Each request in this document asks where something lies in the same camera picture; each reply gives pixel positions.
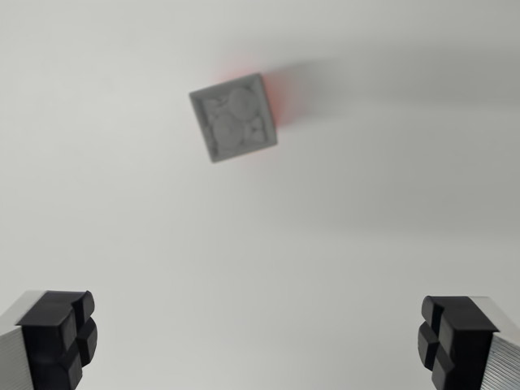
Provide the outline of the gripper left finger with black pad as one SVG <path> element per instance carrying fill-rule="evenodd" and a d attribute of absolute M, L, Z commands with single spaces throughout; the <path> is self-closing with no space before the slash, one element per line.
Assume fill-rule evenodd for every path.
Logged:
<path fill-rule="evenodd" d="M 1 314 L 1 388 L 76 389 L 98 342 L 89 291 L 29 290 Z"/>

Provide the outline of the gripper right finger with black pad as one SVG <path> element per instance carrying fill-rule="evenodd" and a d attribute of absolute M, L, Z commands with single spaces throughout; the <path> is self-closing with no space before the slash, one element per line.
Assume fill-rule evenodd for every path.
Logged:
<path fill-rule="evenodd" d="M 439 390 L 519 389 L 519 326 L 489 297 L 422 301 L 418 354 Z"/>

